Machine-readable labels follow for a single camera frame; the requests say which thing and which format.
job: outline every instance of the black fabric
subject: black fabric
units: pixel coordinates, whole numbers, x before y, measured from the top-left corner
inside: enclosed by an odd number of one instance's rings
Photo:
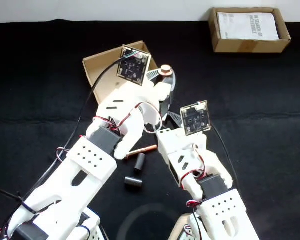
[[[26,193],[66,142],[89,91],[82,59],[143,40],[176,73],[172,112],[208,100],[259,238],[300,240],[300,23],[287,27],[292,42],[282,54],[241,55],[213,53],[205,22],[0,24],[0,187]],[[77,135],[95,109],[91,100]],[[154,142],[144,134],[136,148]],[[213,131],[208,149],[228,168]],[[190,212],[160,155],[146,161],[142,191],[123,183],[135,160],[118,161],[90,204],[111,240],[167,239]],[[14,207],[0,195],[0,225]]]

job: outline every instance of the black magnet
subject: black magnet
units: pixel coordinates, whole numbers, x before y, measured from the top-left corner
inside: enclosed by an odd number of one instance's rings
[[[139,153],[139,155],[136,159],[134,170],[136,170],[138,172],[142,171],[144,160],[145,160],[145,154],[144,153]]]
[[[129,177],[129,176],[126,176],[124,178],[124,183],[126,185],[135,186],[135,187],[139,187],[139,188],[142,186],[141,179],[137,179],[137,178],[133,178],[133,177]]]

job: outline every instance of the paper document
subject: paper document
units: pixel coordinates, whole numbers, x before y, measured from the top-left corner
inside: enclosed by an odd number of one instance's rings
[[[218,12],[221,39],[278,40],[275,20],[271,13]]]

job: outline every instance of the robotic arm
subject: robotic arm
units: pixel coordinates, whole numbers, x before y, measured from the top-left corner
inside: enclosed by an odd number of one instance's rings
[[[206,136],[201,132],[185,136],[178,128],[161,130],[157,137],[158,151],[176,183],[193,199],[186,205],[196,208],[188,218],[189,228],[178,239],[257,240],[237,190],[229,190],[231,176],[217,156],[206,150]]]
[[[157,76],[161,80],[155,84]],[[148,72],[139,88],[126,84],[113,91],[99,105],[86,136],[13,214],[6,239],[15,231],[27,240],[105,239],[100,218],[87,206],[117,168],[114,158],[123,159],[145,131],[156,134],[158,151],[176,183],[193,199],[187,206],[196,207],[178,239],[257,240],[239,194],[229,190],[231,176],[206,150],[202,131],[187,135],[187,126],[161,130],[174,86],[173,71],[163,66]],[[74,179],[82,173],[83,180],[75,185]]]
[[[51,177],[13,214],[6,239],[17,229],[25,239],[104,239],[98,226],[100,219],[87,205],[117,168],[111,155],[123,159],[143,131],[154,134],[161,128],[160,103],[169,99],[170,91],[168,83],[154,85],[146,80],[138,90],[131,91],[124,85],[112,92],[99,105],[86,136],[77,141]],[[154,130],[149,131],[145,124]],[[82,172],[85,178],[73,185]]]

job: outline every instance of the white wall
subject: white wall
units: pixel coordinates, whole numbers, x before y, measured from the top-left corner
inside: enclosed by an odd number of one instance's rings
[[[275,7],[300,22],[300,0],[0,0],[0,23],[70,21],[201,21],[211,7]]]

